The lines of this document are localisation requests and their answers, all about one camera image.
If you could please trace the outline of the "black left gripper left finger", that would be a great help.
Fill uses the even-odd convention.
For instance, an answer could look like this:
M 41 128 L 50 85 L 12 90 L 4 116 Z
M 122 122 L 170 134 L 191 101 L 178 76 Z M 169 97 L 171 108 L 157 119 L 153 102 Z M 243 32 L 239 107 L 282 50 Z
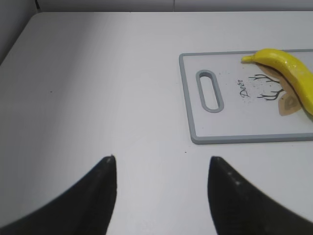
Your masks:
M 1 227 L 2 235 L 105 235 L 117 196 L 113 155 L 35 212 Z

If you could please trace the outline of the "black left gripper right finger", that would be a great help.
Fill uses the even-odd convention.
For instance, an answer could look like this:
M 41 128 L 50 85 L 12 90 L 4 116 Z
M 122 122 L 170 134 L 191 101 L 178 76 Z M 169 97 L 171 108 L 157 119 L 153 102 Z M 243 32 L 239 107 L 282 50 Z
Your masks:
M 222 157 L 210 159 L 208 202 L 219 235 L 311 235 L 313 224 L 280 205 Z

